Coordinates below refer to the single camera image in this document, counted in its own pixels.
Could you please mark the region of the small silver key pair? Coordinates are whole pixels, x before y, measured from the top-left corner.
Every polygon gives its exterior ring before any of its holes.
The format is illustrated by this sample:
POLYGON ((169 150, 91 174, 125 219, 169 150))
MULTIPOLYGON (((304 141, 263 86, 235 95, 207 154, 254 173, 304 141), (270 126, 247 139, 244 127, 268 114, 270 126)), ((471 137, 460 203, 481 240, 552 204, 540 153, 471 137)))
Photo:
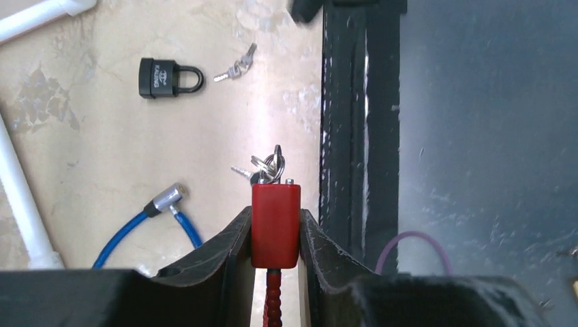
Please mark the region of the small silver key pair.
POLYGON ((259 184, 260 182, 264 184, 281 183, 282 174, 284 173, 286 166, 286 159, 282 154, 282 147, 280 144, 275 145, 273 153, 266 159, 260 159, 259 157, 252 155, 251 164, 255 166, 255 172, 250 172, 236 166, 231 166, 230 169, 247 179, 250 185, 259 184))

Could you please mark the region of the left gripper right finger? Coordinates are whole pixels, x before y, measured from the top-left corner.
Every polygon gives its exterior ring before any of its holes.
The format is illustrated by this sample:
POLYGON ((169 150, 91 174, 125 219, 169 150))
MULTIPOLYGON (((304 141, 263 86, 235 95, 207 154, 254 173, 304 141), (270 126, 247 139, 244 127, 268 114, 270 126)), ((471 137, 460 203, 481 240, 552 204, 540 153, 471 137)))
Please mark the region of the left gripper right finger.
POLYGON ((299 287, 304 326, 546 326, 537 301, 495 276, 380 276, 301 211, 299 287))

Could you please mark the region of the red cable padlock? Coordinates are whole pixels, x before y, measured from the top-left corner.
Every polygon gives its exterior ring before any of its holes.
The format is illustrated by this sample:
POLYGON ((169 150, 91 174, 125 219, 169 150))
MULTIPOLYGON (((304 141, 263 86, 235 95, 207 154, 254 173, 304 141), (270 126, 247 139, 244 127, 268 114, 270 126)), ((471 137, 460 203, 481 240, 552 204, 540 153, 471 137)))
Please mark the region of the red cable padlock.
POLYGON ((251 261, 266 273, 263 326, 281 326, 282 270, 297 265, 301 215, 301 186, 283 183, 252 186, 251 261))

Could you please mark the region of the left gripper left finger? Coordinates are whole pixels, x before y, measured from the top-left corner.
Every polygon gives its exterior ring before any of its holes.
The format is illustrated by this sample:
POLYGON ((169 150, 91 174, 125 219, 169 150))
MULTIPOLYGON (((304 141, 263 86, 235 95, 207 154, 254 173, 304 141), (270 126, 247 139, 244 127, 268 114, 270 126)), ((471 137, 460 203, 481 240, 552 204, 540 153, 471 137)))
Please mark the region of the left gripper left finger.
POLYGON ((2 326, 249 326, 251 210, 146 277, 132 269, 1 273, 2 326))

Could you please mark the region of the blue cable lock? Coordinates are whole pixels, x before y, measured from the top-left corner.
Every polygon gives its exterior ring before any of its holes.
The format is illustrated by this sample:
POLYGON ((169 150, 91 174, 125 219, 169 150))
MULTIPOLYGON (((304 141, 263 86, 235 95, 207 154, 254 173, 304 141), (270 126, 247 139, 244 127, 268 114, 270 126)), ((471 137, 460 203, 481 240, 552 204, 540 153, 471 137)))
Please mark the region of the blue cable lock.
POLYGON ((127 237, 141 223, 161 215, 165 211, 170 211, 172 213, 172 216, 189 238, 193 248, 197 249, 201 247, 204 244, 204 241, 199 231, 196 229, 192 220, 178 208, 178 203, 183 198, 186 198, 187 195, 188 190, 185 185, 181 183, 175 183, 157 194, 143 207, 141 212, 131 218, 111 237, 100 251, 91 268, 103 268, 108 258, 125 237, 127 237))

